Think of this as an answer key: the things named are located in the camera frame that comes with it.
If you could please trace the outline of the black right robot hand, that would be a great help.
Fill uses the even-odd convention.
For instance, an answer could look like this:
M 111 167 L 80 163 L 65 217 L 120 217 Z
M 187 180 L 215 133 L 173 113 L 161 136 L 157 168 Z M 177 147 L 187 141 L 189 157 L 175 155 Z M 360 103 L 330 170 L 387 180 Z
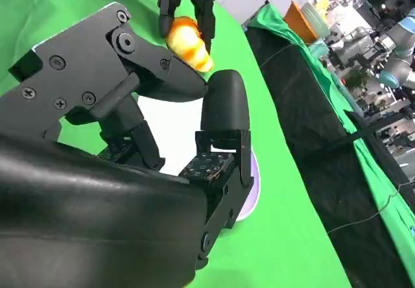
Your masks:
M 39 43 L 1 96 L 1 286 L 184 287 L 254 184 L 246 90 L 138 36 L 113 2 Z M 202 99 L 179 175 L 135 100 Z

